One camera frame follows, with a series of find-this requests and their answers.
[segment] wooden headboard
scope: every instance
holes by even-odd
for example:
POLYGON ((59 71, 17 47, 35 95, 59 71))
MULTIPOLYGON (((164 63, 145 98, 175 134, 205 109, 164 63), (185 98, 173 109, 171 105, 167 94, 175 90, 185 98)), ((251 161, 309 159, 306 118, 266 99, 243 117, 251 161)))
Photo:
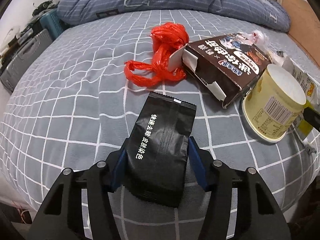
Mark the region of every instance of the wooden headboard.
POLYGON ((289 36, 320 66, 320 21, 305 0, 283 0, 282 6, 291 17, 289 36))

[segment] black bag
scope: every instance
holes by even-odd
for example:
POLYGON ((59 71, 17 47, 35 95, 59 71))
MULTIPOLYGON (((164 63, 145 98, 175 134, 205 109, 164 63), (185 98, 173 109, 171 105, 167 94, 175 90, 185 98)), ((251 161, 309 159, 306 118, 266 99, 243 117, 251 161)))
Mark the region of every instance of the black bag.
POLYGON ((196 106, 151 92, 126 145, 124 186, 136 197, 178 207, 196 106))

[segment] suitcase handle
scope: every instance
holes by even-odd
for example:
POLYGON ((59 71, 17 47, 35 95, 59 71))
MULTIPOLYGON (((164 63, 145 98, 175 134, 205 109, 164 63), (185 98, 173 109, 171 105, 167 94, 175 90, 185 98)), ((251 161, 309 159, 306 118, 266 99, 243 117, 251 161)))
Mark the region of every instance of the suitcase handle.
POLYGON ((38 45, 39 42, 37 42, 37 40, 33 38, 19 51, 19 57, 21 59, 26 59, 30 57, 30 55, 32 55, 36 51, 38 45))

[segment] bed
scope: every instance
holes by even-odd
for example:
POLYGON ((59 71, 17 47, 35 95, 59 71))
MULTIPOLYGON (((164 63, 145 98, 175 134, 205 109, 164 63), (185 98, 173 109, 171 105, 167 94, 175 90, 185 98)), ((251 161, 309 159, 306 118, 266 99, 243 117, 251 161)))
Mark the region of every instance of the bed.
MULTIPOLYGON (((197 105, 192 136, 214 158, 232 168, 255 167, 280 208, 286 211, 319 172, 319 133, 308 139, 317 153, 307 154, 292 130, 275 145, 266 145, 246 128, 240 100, 221 103, 191 76, 179 83, 137 87, 124 76, 124 62, 150 62, 152 27, 183 24, 191 41, 234 32, 261 30, 268 48, 283 50, 316 80, 317 67, 288 37, 246 21, 196 10, 132 11, 66 30, 28 69, 7 105, 0 127, 0 168, 24 199, 38 209, 65 167, 76 171, 105 160, 129 136, 149 91, 197 105)), ((209 193, 197 185, 187 164, 182 202, 177 209, 141 201, 124 187, 109 194, 122 239, 197 239, 209 193)), ((236 190, 228 237, 236 222, 236 190)), ((86 235, 92 238, 86 192, 86 235)))

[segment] gray suitcase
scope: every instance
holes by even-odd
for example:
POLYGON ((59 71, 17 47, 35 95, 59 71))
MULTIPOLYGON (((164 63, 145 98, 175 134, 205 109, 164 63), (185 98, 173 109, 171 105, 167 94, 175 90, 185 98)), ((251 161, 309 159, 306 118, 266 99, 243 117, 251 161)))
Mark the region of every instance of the gray suitcase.
POLYGON ((1 83, 10 93, 13 92, 30 65, 51 43, 49 32, 44 29, 21 47, 0 77, 1 83))

